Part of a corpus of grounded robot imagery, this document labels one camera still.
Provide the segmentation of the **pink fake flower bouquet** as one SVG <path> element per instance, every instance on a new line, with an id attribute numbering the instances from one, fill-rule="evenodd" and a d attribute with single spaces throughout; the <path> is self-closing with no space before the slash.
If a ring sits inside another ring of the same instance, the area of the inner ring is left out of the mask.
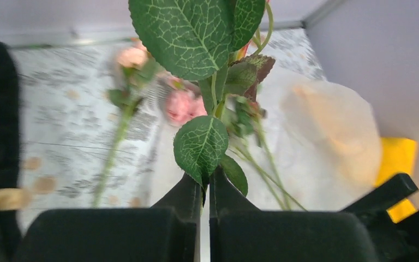
<path id="1" fill-rule="evenodd" d="M 238 144 L 233 151 L 260 171 L 280 208 L 298 205 L 278 172 L 270 175 L 261 170 L 247 145 L 248 136 L 255 135 L 260 147 L 267 146 L 256 93 L 275 60 L 261 53 L 266 41 L 252 55 L 246 49 L 259 33 L 262 18 L 273 22 L 269 2 L 129 1 L 128 9 L 154 60 L 200 89 L 203 115 L 186 122 L 173 139 L 175 162 L 185 177 L 204 190 L 216 169 L 222 168 L 238 191 L 246 194 L 246 176 L 227 155 L 234 136 Z"/>

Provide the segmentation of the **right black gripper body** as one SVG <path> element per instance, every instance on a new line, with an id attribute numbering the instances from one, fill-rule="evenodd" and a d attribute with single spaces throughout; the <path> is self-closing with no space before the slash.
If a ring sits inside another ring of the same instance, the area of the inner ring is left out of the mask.
<path id="1" fill-rule="evenodd" d="M 419 209 L 408 199 L 416 192 L 398 173 L 343 209 L 366 226 L 379 261 L 419 261 Z"/>

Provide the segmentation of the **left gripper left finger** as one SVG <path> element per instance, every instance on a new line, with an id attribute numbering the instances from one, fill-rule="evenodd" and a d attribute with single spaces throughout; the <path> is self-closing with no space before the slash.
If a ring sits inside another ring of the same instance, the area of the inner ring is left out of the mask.
<path id="1" fill-rule="evenodd" d="M 200 224 L 203 192 L 188 174 L 154 205 L 166 213 L 165 261 L 200 261 Z"/>

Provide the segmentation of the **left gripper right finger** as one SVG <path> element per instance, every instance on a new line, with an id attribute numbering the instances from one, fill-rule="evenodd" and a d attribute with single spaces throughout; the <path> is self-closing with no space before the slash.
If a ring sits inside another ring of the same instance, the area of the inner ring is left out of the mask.
<path id="1" fill-rule="evenodd" d="M 223 168 L 217 167 L 209 183 L 211 261 L 242 261 L 252 253 L 249 245 L 253 240 L 245 219 L 259 210 L 229 181 Z"/>

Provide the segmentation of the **white wrapping paper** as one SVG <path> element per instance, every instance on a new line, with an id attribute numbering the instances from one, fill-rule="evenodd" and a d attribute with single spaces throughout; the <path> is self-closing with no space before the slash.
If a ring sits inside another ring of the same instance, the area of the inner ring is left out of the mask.
<path id="1" fill-rule="evenodd" d="M 356 91 L 276 66 L 257 100 L 293 209 L 341 210 L 373 188 L 381 142 L 372 106 Z"/>

